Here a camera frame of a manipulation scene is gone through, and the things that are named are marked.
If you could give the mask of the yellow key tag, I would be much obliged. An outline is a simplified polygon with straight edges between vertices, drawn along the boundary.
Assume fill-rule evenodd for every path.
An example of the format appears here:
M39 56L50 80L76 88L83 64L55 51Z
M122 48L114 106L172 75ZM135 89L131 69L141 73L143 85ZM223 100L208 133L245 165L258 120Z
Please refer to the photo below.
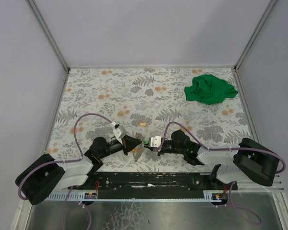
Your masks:
M147 126L147 123L140 122L138 125L141 126L141 127L146 127L146 126Z

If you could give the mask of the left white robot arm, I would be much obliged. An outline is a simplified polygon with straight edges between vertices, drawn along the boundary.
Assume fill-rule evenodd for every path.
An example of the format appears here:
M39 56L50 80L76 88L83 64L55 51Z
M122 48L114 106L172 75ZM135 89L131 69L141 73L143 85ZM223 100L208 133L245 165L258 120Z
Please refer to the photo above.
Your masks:
M95 173L103 165L102 158L119 151L127 155L140 144L140 139L128 135L121 140L113 137L110 142L97 137L82 159L59 161L50 154L44 154L16 178L18 196L28 200L31 205L37 205L53 191L82 186L88 180L88 174Z

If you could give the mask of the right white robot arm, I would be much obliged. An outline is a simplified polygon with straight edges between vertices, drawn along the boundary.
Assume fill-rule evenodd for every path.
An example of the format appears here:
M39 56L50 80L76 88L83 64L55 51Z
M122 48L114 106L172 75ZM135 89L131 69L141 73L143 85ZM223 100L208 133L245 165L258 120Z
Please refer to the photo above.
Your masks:
M249 138L243 138L240 144L234 146L204 147L191 141L182 130L177 130L172 133L171 139L151 137L149 146L159 156L181 154L188 164L207 166L212 180L223 184L250 180L262 186L271 186L280 162L276 153Z

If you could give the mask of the patterned bracelet keyring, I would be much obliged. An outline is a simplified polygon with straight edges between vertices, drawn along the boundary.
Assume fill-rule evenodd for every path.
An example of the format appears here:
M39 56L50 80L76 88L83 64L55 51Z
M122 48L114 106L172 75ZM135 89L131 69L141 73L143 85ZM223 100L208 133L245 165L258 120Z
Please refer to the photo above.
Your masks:
M141 143L132 150L133 159L137 162L144 151L144 136L141 133L136 133L135 138L139 139Z

